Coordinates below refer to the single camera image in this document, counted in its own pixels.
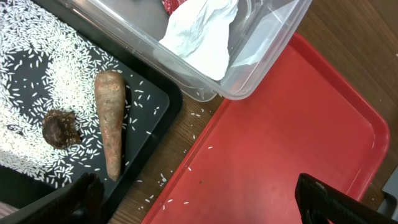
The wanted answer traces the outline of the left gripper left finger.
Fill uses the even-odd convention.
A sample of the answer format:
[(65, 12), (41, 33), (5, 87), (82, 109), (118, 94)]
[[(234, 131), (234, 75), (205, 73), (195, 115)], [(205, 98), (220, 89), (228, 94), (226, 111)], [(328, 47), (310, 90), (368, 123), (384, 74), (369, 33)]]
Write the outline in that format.
[(84, 173), (69, 189), (43, 205), (30, 204), (4, 218), (5, 224), (68, 223), (76, 221), (75, 213), (83, 210), (90, 223), (101, 221), (104, 183), (94, 173)]

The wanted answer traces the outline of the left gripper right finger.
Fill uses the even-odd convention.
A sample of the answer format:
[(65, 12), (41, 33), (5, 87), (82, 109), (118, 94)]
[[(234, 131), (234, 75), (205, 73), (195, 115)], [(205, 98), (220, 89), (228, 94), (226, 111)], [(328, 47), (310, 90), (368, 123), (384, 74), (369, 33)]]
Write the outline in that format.
[(303, 224), (397, 224), (306, 173), (298, 177), (295, 199)]

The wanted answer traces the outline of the brown food scrap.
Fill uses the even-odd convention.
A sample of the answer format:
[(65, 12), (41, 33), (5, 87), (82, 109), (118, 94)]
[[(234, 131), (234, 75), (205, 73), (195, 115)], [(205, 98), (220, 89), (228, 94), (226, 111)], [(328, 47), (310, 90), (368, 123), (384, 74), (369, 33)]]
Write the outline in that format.
[(75, 129), (75, 114), (60, 110), (50, 110), (42, 124), (42, 135), (46, 143), (55, 149), (66, 149), (81, 143)]

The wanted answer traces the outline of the pile of white rice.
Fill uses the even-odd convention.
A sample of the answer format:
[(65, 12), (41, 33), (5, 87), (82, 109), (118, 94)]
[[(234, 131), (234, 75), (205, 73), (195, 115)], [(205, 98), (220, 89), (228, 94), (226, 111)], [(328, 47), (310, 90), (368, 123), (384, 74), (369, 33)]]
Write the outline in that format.
[[(130, 164), (169, 107), (160, 88), (32, 1), (1, 2), (1, 165), (61, 188), (83, 172), (106, 179), (94, 81), (126, 82), (123, 134)], [(42, 135), (50, 110), (73, 112), (81, 143), (55, 149)]]

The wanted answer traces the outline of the brown carrot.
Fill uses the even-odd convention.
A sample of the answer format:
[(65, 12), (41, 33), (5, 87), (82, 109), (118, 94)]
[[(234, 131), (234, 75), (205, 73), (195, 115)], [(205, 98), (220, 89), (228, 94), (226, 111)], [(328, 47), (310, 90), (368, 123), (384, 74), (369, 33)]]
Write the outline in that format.
[(99, 72), (95, 78), (95, 102), (99, 118), (108, 177), (121, 175), (122, 125), (126, 91), (119, 72)]

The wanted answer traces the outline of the white napkin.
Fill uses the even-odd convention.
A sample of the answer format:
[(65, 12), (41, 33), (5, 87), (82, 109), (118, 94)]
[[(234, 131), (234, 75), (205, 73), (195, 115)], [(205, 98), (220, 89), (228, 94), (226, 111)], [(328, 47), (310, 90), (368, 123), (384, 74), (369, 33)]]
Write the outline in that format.
[(160, 43), (205, 76), (219, 81), (229, 65), (229, 25), (238, 0), (188, 0), (169, 17)]

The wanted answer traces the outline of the red sauce packet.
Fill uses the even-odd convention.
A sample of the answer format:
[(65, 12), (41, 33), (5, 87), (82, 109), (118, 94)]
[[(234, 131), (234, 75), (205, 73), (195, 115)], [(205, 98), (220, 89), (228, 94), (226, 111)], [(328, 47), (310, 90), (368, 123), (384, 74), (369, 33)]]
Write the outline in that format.
[(162, 0), (165, 11), (168, 15), (171, 15), (181, 4), (187, 0)]

